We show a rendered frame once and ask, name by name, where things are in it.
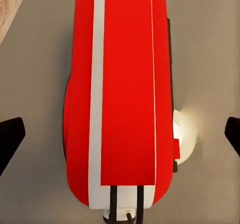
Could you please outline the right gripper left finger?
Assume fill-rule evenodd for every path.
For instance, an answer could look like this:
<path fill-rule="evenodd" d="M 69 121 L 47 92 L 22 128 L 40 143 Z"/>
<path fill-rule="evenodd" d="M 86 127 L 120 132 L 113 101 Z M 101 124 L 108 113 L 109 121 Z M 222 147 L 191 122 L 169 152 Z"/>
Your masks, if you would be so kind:
<path fill-rule="evenodd" d="M 0 176 L 26 135 L 21 117 L 0 122 Z"/>

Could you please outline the radio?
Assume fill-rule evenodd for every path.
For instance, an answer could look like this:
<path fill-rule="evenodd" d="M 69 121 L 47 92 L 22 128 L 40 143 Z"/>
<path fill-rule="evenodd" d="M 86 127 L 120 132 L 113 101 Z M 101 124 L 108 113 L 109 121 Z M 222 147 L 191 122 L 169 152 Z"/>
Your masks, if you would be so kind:
<path fill-rule="evenodd" d="M 75 0 L 66 178 L 106 224 L 143 224 L 178 172 L 166 0 Z"/>

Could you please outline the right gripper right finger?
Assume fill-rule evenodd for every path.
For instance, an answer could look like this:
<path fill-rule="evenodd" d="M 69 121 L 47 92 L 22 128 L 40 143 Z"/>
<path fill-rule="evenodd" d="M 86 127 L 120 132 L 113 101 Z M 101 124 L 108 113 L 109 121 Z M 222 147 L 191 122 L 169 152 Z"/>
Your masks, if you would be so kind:
<path fill-rule="evenodd" d="M 240 156 L 240 118 L 229 117 L 224 134 Z"/>

